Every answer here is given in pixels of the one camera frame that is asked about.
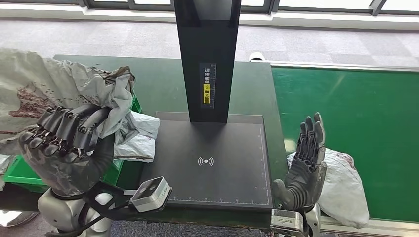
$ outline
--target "plastic bag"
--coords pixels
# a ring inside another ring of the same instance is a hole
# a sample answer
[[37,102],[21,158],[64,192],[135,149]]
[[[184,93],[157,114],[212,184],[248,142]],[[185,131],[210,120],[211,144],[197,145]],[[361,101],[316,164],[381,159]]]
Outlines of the plastic bag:
[[[288,167],[291,166],[294,154],[287,157]],[[358,229],[366,226],[370,213],[353,158],[346,153],[326,148],[324,161],[328,168],[318,202],[320,209],[346,226]]]

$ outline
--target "wireless icon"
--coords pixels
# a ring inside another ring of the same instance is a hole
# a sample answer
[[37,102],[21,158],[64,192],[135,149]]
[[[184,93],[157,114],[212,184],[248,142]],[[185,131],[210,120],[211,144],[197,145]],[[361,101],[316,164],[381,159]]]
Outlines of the wireless icon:
[[198,158],[198,165],[201,166],[203,164],[209,164],[210,166],[214,165],[214,158],[204,159],[202,157]]

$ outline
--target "green plastic bin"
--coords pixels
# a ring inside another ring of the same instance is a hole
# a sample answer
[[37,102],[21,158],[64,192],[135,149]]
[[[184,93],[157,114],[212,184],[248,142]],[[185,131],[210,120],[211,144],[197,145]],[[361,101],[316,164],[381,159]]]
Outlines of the green plastic bin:
[[131,110],[137,113],[141,113],[142,111],[141,105],[138,102],[136,95],[134,95],[134,100],[132,102]]
[[[142,110],[140,103],[138,102],[135,95],[131,109],[132,111],[138,113],[140,113]],[[123,163],[123,160],[114,160],[113,164],[108,168],[108,171],[106,171],[106,173],[103,175],[102,181],[115,185],[117,183]],[[49,186],[39,178],[39,176],[29,167],[29,165],[26,164],[22,156],[16,156],[16,160],[4,174],[3,180],[5,182],[19,185],[31,192],[44,193],[49,188]]]

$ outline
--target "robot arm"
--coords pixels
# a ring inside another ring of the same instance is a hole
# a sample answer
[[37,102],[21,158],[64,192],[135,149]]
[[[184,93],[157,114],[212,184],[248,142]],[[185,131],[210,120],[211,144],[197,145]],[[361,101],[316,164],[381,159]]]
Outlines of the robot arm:
[[114,135],[98,139],[87,155],[95,129],[108,116],[109,108],[83,105],[70,110],[49,108],[37,127],[19,137],[26,163],[63,197],[80,195],[93,187],[113,160]]
[[97,138],[95,130],[110,110],[48,108],[37,127],[19,137],[25,162],[51,187],[38,200],[44,219],[57,228],[48,237],[108,237],[111,220],[162,210],[168,200],[171,187],[163,177],[137,191],[100,181],[113,161],[115,136]]
[[288,236],[320,236],[320,208],[327,166],[325,131],[319,113],[301,123],[301,133],[285,179],[276,179],[272,189],[283,210],[272,210],[271,229]]

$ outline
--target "gray carpet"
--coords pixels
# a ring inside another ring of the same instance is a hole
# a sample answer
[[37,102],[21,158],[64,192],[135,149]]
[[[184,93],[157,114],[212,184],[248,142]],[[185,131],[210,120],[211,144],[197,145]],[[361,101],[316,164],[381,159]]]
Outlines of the gray carpet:
[[[180,58],[175,24],[139,22],[71,22],[0,19],[0,47],[55,54]],[[419,34],[293,30],[240,26],[236,60],[253,52],[267,60],[419,67]],[[2,237],[41,237],[51,226],[41,216]],[[114,222],[112,237],[258,237],[258,230],[145,222]]]

